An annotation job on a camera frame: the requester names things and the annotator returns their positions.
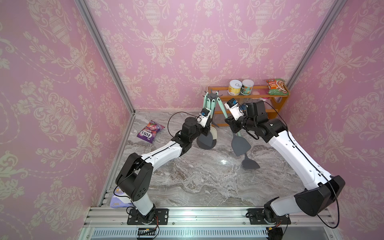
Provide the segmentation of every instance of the black mounting plate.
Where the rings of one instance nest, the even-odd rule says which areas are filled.
[[[155,216],[159,219],[159,225],[167,225],[168,224],[168,213],[169,209],[156,209]],[[142,225],[143,219],[140,217],[136,209],[131,209],[129,211],[129,215],[132,217],[128,217],[127,225]]]
[[[265,221],[264,214],[263,214],[264,208],[259,209],[248,209],[247,217],[249,218],[249,222],[251,225],[265,225],[270,224]],[[280,226],[291,224],[291,219],[286,216],[279,217],[281,220]]]

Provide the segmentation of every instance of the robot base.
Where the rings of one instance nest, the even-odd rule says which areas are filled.
[[[259,209],[247,209],[248,212],[245,215],[246,217],[249,218],[249,222],[251,225],[265,225],[265,224],[278,224],[277,223],[269,223],[265,220],[265,214],[264,210],[265,208],[259,208]],[[289,216],[281,216],[276,218],[277,221],[281,221],[280,226],[286,226],[291,224],[291,219]],[[281,227],[269,229],[267,228],[268,231],[268,239],[269,240],[281,240],[283,238],[283,230]]]
[[[167,225],[168,224],[168,213],[169,209],[156,209],[155,216],[159,219],[159,225]],[[129,211],[129,218],[127,220],[127,225],[143,225],[144,220],[140,217],[140,214],[136,209],[131,209]]]
[[[263,211],[264,211],[264,208],[248,209],[248,213],[246,214],[246,217],[249,218],[249,222],[251,223],[251,225],[276,224],[276,223],[267,222],[265,220]],[[291,220],[289,217],[281,216],[281,217],[278,217],[278,219],[281,220],[280,226],[291,224]]]

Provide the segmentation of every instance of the purple snack bag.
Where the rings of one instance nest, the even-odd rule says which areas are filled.
[[[160,132],[164,127],[154,121],[150,121],[143,130],[141,130],[138,134],[137,137],[152,143],[153,140],[155,139],[155,136],[158,132]]]

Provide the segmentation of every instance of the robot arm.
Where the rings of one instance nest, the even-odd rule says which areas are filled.
[[[150,223],[153,220],[156,209],[147,194],[152,172],[186,153],[191,148],[193,140],[200,134],[207,136],[212,121],[212,118],[209,118],[210,114],[210,109],[203,108],[197,119],[186,118],[182,130],[166,145],[141,156],[137,153],[128,156],[116,178],[116,185],[124,192],[119,198],[122,201],[125,199],[132,201],[143,223]]]
[[[264,205],[268,222],[273,223],[278,216],[301,211],[316,216],[336,200],[345,186],[344,180],[340,176],[333,177],[322,168],[279,119],[268,119],[263,101],[245,103],[245,111],[239,109],[233,98],[225,106],[232,114],[225,119],[232,132],[237,133],[240,129],[248,133],[254,131],[284,157],[304,184],[304,191],[284,198],[277,197]]]

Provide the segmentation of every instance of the snack bag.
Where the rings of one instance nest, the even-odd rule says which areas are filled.
[[[152,143],[155,139],[155,136],[160,132],[164,127],[154,121],[150,121],[147,126],[141,132],[137,134],[137,137]]]
[[[269,87],[269,95],[288,95],[288,91],[284,87],[284,80],[281,78],[269,79],[266,82]]]
[[[115,190],[115,194],[123,195],[123,191],[119,187],[117,187]],[[111,203],[109,206],[114,209],[119,207],[133,207],[133,203],[127,197],[117,197],[115,195],[112,195]]]

